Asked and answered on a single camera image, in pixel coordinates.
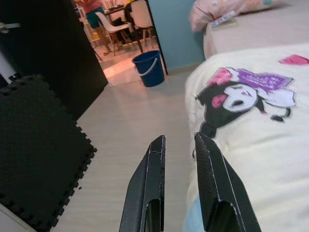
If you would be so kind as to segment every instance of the pink patch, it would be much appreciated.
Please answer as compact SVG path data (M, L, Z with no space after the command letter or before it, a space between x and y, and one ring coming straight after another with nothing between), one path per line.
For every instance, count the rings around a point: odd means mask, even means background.
M217 95L212 99L211 104L216 109L220 108L223 105L223 102L226 100L226 98L227 98L227 95L225 94Z
M291 55L284 59L279 60L280 64L291 64L291 65L305 65L309 64L309 59L301 57L299 55Z
M228 83L229 80L232 78L232 74L225 68L220 68L218 71L212 76L211 80L209 81L209 85L223 85Z

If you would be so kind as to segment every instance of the white blanket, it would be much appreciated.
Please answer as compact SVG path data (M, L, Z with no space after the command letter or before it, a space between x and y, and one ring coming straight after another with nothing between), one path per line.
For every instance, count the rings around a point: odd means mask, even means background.
M196 131L214 136L242 179L263 232L309 231L306 58L309 43L218 54L186 83L191 150ZM185 230L192 220L201 223L193 216L199 214L196 173L194 161Z

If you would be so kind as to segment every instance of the bed sheet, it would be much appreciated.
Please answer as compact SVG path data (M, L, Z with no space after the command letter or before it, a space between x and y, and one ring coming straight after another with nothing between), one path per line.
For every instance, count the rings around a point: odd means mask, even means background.
M249 48L309 42L309 1L285 0L276 9L240 15L238 25L204 33L205 58Z
M201 125L207 119L206 124L216 128L214 141L244 183L263 232L307 232L309 228L306 58L309 43L217 54L186 83L191 154L194 133L203 131ZM249 95L255 100L247 101ZM184 228L197 232L188 229L197 228L197 222L201 225L192 160Z

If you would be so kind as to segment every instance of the red shirt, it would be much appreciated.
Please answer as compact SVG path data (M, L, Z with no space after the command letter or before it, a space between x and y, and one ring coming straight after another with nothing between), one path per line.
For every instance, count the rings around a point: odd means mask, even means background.
M101 7L101 2L100 0L89 0L89 3L83 3L82 7L86 13L89 13L90 11L93 11L96 8Z

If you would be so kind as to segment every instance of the black door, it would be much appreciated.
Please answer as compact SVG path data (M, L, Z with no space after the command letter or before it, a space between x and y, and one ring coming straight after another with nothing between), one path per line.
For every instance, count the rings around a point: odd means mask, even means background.
M0 50L22 76L42 74L78 119L107 80L70 0L1 0Z

